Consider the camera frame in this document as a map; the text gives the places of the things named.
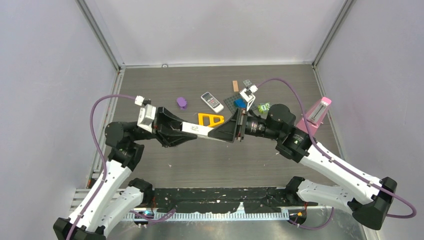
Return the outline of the white remote battery cover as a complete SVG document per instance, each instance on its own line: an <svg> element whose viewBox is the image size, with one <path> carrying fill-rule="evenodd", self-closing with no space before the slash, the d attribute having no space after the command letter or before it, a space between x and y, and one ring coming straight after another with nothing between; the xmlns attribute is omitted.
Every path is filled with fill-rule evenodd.
<svg viewBox="0 0 424 240"><path fill-rule="evenodd" d="M208 139L208 140L215 140L223 142L224 140L220 140L214 137L209 137L208 134L210 131L212 131L214 128L198 125L190 122L182 122L181 123L181 131L184 133L194 134L197 135L198 138L202 139Z"/></svg>

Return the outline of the white remote control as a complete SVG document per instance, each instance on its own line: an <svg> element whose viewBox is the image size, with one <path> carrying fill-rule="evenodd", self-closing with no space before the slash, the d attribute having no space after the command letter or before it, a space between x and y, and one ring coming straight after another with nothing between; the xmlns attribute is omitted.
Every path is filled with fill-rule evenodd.
<svg viewBox="0 0 424 240"><path fill-rule="evenodd" d="M200 98L216 114L224 109L224 106L208 91L203 93Z"/></svg>

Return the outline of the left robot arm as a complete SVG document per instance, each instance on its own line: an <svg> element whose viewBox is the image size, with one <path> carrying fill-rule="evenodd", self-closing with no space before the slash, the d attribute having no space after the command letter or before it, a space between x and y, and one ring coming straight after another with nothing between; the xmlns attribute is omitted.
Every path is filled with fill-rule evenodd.
<svg viewBox="0 0 424 240"><path fill-rule="evenodd" d="M135 178L113 200L121 184L139 164L144 145L140 140L157 140L163 147L176 147L187 141L208 137L211 128L186 122L164 107L145 104L136 122L116 121L105 130L105 143L111 147L102 160L102 173L82 202L67 218L59 217L53 230L59 240L105 240L135 207L148 207L154 199L151 183Z"/></svg>

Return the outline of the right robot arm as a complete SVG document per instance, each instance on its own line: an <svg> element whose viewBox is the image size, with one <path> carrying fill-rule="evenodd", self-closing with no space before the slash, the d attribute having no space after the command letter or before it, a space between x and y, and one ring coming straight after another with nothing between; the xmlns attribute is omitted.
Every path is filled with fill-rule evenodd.
<svg viewBox="0 0 424 240"><path fill-rule="evenodd" d="M226 142L245 135L276 141L275 149L286 159L316 170L335 186L314 183L294 176L286 185L285 198L291 205L313 202L343 210L363 226L380 230L393 202L397 182L379 179L346 163L313 137L295 126L296 117L284 104L270 107L266 118L250 116L240 108L230 120L211 130L210 138Z"/></svg>

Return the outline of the grey lego baseplate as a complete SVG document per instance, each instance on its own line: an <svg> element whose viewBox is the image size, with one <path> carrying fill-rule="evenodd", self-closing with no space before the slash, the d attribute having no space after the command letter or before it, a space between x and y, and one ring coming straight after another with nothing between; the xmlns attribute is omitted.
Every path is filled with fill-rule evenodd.
<svg viewBox="0 0 424 240"><path fill-rule="evenodd" d="M248 101L245 100L239 93L235 93L232 96L224 99L225 105L228 107L229 111L232 114L234 114L237 108L239 108L237 103L241 103L241 102L243 102L246 107L248 106Z"/></svg>

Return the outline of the purple spool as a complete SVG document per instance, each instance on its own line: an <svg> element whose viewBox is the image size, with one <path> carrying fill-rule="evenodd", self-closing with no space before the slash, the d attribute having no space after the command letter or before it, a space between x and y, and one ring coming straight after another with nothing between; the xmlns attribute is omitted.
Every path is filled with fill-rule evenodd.
<svg viewBox="0 0 424 240"><path fill-rule="evenodd" d="M188 102L184 97L178 97L176 99L176 102L181 110L185 110L188 106Z"/></svg>

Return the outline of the blue lego brick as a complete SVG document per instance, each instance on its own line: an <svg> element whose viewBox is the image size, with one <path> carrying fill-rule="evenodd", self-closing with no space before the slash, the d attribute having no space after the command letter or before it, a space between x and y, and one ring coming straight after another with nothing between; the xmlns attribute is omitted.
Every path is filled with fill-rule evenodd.
<svg viewBox="0 0 424 240"><path fill-rule="evenodd" d="M234 102L234 106L236 108L241 108L241 109L245 109L247 107L247 104L245 103L245 101L241 98L236 99Z"/></svg>

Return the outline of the green monster toy cube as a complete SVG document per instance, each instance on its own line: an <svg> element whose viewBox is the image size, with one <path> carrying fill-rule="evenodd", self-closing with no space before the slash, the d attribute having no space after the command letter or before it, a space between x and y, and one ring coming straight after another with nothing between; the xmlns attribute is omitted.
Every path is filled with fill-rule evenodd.
<svg viewBox="0 0 424 240"><path fill-rule="evenodd" d="M257 106L257 110L261 113L261 114L266 114L268 113L269 109L271 108L271 103L270 102L266 102L266 103L262 103L259 104Z"/></svg>

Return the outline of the small wooden block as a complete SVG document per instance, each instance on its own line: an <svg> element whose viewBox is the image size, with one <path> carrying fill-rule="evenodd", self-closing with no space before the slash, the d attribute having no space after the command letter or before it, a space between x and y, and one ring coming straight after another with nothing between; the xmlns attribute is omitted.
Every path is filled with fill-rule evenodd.
<svg viewBox="0 0 424 240"><path fill-rule="evenodd" d="M237 80L232 81L232 89L234 92L239 92L239 85Z"/></svg>

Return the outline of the pink metronome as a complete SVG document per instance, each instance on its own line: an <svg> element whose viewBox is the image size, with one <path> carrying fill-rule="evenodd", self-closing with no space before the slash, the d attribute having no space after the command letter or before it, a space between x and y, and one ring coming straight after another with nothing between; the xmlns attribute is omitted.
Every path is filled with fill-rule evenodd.
<svg viewBox="0 0 424 240"><path fill-rule="evenodd" d="M296 127L305 133L308 132L307 127L309 127L311 135L314 136L323 123L331 103L332 100L330 98L322 97L306 112L306 117L302 116L302 118L296 124Z"/></svg>

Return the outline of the yellow triangular frame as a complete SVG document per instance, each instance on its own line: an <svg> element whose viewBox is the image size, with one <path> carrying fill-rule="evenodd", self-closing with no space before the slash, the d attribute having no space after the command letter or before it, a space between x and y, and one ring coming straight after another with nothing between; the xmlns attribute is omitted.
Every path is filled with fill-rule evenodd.
<svg viewBox="0 0 424 240"><path fill-rule="evenodd" d="M225 122L223 115L210 114L210 113L198 113L198 124L205 127L216 127Z"/></svg>

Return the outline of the grey lego post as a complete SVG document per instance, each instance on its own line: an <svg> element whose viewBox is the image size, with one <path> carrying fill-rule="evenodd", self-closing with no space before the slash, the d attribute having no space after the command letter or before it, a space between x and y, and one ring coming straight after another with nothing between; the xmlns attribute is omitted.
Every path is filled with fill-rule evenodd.
<svg viewBox="0 0 424 240"><path fill-rule="evenodd" d="M246 79L243 81L243 84L245 85L246 88L248 88L252 85L252 82L249 79Z"/></svg>

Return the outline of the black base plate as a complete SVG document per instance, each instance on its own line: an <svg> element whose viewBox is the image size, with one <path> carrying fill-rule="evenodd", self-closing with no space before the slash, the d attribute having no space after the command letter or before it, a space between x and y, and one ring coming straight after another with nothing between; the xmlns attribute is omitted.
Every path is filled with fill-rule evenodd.
<svg viewBox="0 0 424 240"><path fill-rule="evenodd" d="M243 206L248 214L277 213L282 207L300 207L306 203L280 187L156 188L149 206L161 213L234 213Z"/></svg>

